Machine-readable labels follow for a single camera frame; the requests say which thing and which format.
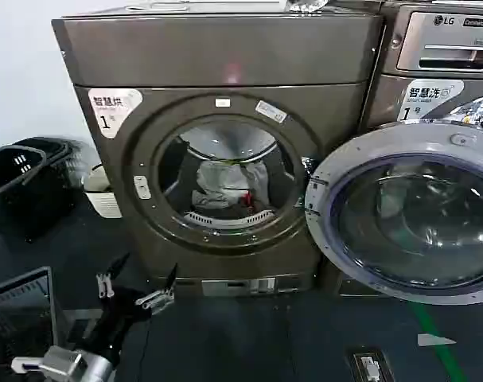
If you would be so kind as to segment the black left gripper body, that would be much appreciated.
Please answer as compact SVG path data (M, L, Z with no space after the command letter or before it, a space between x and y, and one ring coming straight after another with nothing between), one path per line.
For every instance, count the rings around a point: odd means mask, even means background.
M148 320L151 313L135 304L145 296L143 292L124 286L115 286L114 292L113 297L100 299L101 317L89 335L77 343L76 349L94 353L112 365L118 365L123 342L131 326Z

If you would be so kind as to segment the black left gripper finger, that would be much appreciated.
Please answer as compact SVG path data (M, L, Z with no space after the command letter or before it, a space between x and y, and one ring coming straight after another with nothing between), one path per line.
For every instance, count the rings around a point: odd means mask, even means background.
M126 253L111 262L105 271L95 274L99 299L112 298L115 295L113 281L125 267L130 254Z
M177 271L178 265L175 264L162 289L158 289L137 299L134 304L142 310L150 311L152 315L160 314L163 310L167 309L175 300Z

